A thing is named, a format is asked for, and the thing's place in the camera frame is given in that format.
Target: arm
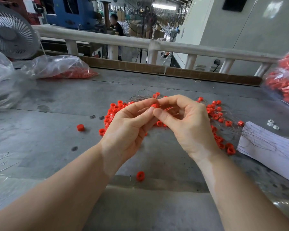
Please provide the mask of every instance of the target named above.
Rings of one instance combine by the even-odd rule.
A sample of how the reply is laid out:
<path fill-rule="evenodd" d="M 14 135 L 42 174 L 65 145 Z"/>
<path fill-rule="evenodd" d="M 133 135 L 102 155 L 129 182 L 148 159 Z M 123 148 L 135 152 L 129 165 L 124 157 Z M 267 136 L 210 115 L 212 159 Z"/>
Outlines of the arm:
<path fill-rule="evenodd" d="M 97 145 L 0 211 L 0 231 L 81 230 L 109 179 L 156 122 L 149 108 L 155 102 L 120 110 Z"/>
<path fill-rule="evenodd" d="M 159 100 L 154 115 L 175 134 L 201 169 L 225 230 L 287 230 L 289 220 L 217 147 L 203 104 L 177 95 Z"/>

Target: clear plastic bag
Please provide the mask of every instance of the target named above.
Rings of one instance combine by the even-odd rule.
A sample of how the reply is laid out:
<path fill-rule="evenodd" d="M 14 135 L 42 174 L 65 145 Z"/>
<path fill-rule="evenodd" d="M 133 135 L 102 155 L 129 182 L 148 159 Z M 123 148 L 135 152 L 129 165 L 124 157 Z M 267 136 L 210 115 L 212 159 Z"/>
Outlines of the clear plastic bag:
<path fill-rule="evenodd" d="M 90 78 L 98 75 L 77 56 L 42 55 L 26 63 L 21 71 L 38 78 Z"/>
<path fill-rule="evenodd" d="M 36 82 L 20 70 L 15 70 L 12 62 L 0 53 L 0 110 L 11 108 Z"/>
<path fill-rule="evenodd" d="M 289 53 L 278 62 L 278 67 L 264 77 L 263 87 L 276 99 L 289 106 Z"/>

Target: person's left hand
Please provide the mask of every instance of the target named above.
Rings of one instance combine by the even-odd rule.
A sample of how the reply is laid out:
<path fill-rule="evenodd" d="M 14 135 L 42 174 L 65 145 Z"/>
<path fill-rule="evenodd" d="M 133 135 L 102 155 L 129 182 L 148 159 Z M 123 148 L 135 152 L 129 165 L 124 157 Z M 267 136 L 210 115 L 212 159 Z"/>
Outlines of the person's left hand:
<path fill-rule="evenodd" d="M 140 148 L 146 132 L 157 122 L 152 104 L 155 98 L 135 102 L 117 112 L 100 141 L 107 160 L 113 157 L 124 163 Z"/>

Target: fan grille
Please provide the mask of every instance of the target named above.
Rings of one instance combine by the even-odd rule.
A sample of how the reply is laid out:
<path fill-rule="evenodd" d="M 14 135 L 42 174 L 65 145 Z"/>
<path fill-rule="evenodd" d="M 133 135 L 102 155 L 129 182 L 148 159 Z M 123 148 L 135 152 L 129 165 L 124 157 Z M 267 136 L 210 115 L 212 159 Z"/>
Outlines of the fan grille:
<path fill-rule="evenodd" d="M 30 24 L 17 12 L 0 6 L 0 52 L 7 57 L 25 59 L 39 49 L 39 41 Z"/>

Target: brown cardboard strip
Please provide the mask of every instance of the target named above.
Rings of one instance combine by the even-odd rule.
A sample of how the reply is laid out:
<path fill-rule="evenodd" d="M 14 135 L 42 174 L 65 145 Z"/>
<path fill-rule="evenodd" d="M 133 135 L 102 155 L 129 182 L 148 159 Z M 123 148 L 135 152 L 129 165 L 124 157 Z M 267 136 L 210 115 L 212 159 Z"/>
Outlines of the brown cardboard strip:
<path fill-rule="evenodd" d="M 65 53 L 59 53 L 54 51 L 45 51 L 47 55 L 57 56 L 57 55 L 67 55 Z M 43 55 L 43 52 L 39 50 L 34 57 Z M 131 71 L 135 73 L 149 73 L 164 75 L 170 77 L 179 78 L 189 78 L 189 79 L 199 79 L 206 81 L 216 81 L 225 83 L 234 83 L 242 85 L 260 86 L 262 78 L 256 76 L 241 76 L 241 75 L 231 75 L 224 73 L 206 72 L 198 70 L 180 69 L 174 67 L 165 67 L 151 64 L 140 64 L 134 62 L 123 62 L 108 60 L 102 58 L 94 57 L 84 57 L 79 56 L 81 60 L 87 63 L 90 67 L 101 68 L 101 69 L 115 69 L 123 71 Z"/>

